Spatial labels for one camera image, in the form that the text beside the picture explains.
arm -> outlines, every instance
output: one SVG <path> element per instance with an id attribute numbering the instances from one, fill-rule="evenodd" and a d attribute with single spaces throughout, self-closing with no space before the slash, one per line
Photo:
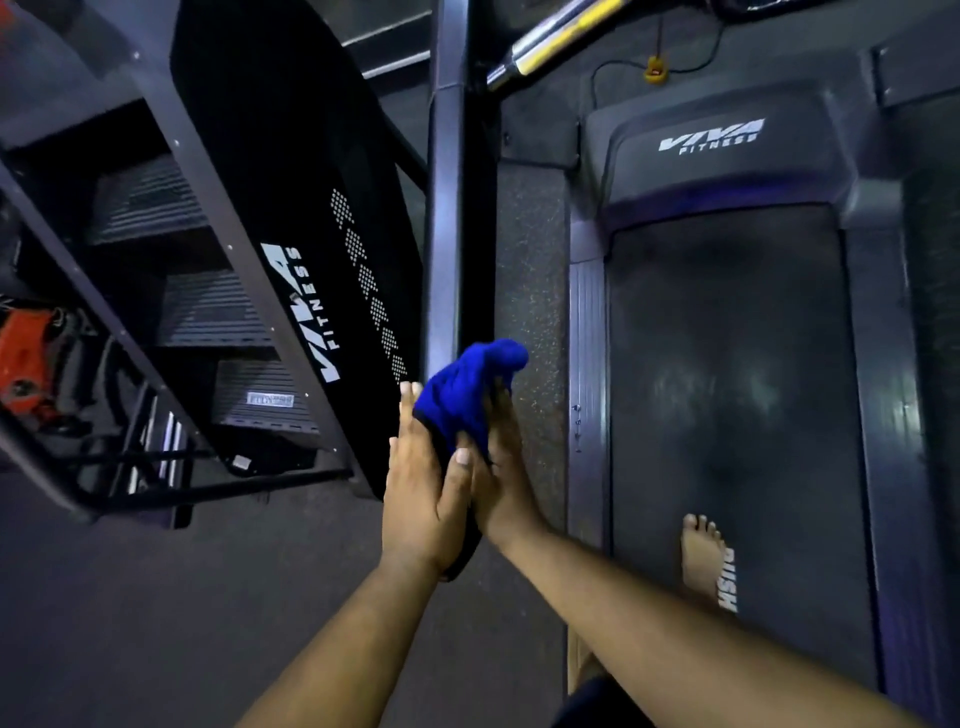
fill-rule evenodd
<path id="1" fill-rule="evenodd" d="M 380 722 L 440 575 L 460 553 L 470 452 L 458 449 L 441 488 L 430 436 L 413 418 L 420 386 L 400 387 L 390 442 L 380 564 L 250 708 L 239 728 L 372 728 Z"/>
<path id="2" fill-rule="evenodd" d="M 491 411 L 481 529 L 660 728 L 920 726 L 878 694 L 666 592 L 552 531 L 530 489 L 509 396 Z"/>

viva fitness logo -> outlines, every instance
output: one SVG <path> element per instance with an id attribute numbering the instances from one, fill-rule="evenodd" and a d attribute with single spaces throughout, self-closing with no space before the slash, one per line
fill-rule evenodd
<path id="1" fill-rule="evenodd" d="M 746 124 L 733 124 L 726 129 L 707 129 L 705 132 L 686 133 L 676 138 L 667 137 L 660 142 L 660 151 L 669 152 L 680 148 L 678 154 L 690 155 L 736 144 L 749 144 L 763 131 L 766 119 L 754 119 Z"/>

